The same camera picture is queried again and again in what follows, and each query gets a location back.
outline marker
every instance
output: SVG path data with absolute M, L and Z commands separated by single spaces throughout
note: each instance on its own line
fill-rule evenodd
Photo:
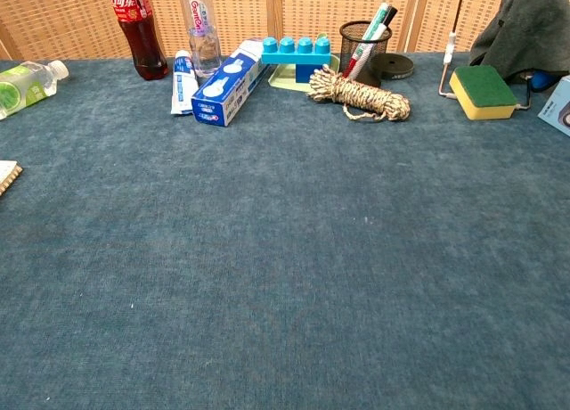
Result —
M 372 20 L 372 22 L 370 23 L 370 25 L 368 26 L 368 28 L 364 32 L 364 36 L 362 36 L 362 40 L 374 40 L 374 37 L 373 37 L 374 33 L 376 32 L 376 30 L 378 29 L 378 27 L 382 23 L 382 21 L 386 18 L 388 7 L 389 7 L 388 3 L 383 3 L 380 5 L 380 8 L 376 12 L 374 19 Z M 358 62 L 358 60 L 362 56 L 362 53 L 364 52 L 366 45 L 367 45 L 367 43 L 360 43 L 356 47 L 356 49 L 354 49 L 353 56 L 350 58 L 350 61 L 348 62 L 348 66 L 346 67 L 345 72 L 342 74 L 345 78 L 348 77 L 348 74 L 353 69 L 356 62 Z
M 386 31 L 386 29 L 390 25 L 390 22 L 392 21 L 392 19 L 395 17 L 395 15 L 397 13 L 398 13 L 398 10 L 395 7 L 393 7 L 393 6 L 388 7 L 386 16 L 384 17 L 384 19 L 382 20 L 382 22 L 380 23 L 380 25 L 376 29 L 376 32 L 372 36 L 371 40 L 379 40 L 382 37 L 382 35 L 384 34 L 384 31 Z M 364 52 L 362 52 L 361 57 L 358 59 L 358 61 L 354 65 L 354 67 L 350 70 L 350 73 L 348 74 L 348 78 L 355 79 L 358 77 L 358 75 L 360 74 L 360 72 L 362 70 L 362 67 L 364 67 L 364 64 L 366 63 L 366 61 L 368 61 L 368 57 L 370 56 L 373 47 L 374 47 L 373 44 L 367 44 L 366 45 L 366 47 L 364 48 Z

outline bottle cap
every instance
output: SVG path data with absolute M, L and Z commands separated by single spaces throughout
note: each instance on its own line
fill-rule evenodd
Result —
M 63 78 L 66 78 L 69 75 L 68 68 L 61 61 L 52 61 L 47 65 L 50 67 L 50 69 L 52 69 L 53 75 L 58 80 L 62 80 Z
M 190 52 L 182 50 L 182 51 L 178 51 L 178 52 L 176 53 L 176 58 L 180 58 L 181 56 L 188 56 L 188 57 L 190 57 L 191 55 L 190 55 Z

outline white toothpaste box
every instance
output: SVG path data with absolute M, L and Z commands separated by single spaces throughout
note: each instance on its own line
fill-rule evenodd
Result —
M 245 40 L 192 97 L 198 122 L 227 127 L 269 65 L 261 62 L 263 40 Z
M 560 79 L 538 117 L 570 136 L 570 76 Z

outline clear plastic bottle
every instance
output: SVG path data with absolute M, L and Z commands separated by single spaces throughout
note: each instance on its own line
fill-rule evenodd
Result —
M 57 92 L 57 81 L 69 75 L 61 61 L 32 61 L 0 73 L 0 120 Z
M 209 78 L 222 65 L 213 0 L 180 0 L 190 37 L 192 62 L 199 78 Z

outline red label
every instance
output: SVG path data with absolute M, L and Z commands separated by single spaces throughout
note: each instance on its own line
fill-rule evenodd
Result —
M 152 15 L 149 0 L 110 0 L 119 21 L 136 22 Z

